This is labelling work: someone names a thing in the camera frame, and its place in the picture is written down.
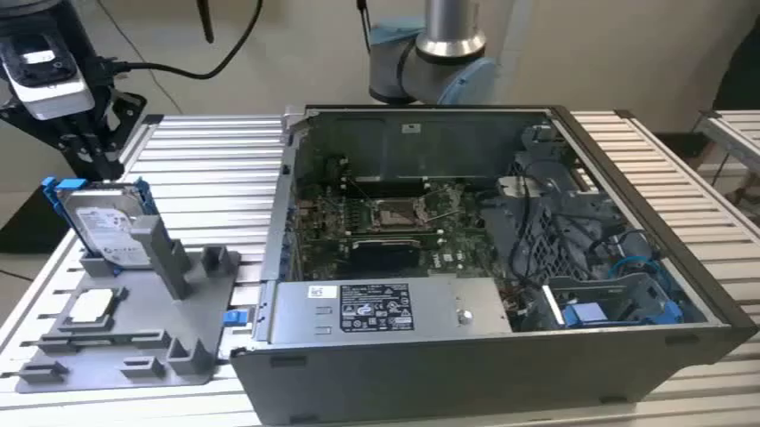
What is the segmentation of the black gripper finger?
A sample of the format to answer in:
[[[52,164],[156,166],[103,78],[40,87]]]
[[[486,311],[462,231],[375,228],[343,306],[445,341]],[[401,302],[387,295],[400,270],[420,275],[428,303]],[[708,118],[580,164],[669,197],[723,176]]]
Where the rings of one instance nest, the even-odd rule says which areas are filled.
[[[147,99],[136,93],[110,91],[102,120],[96,126],[96,165],[100,177],[120,177],[123,164],[119,160],[126,142],[144,111]]]
[[[66,119],[38,120],[24,108],[1,108],[1,120],[56,149],[78,177],[100,176],[84,137]]]

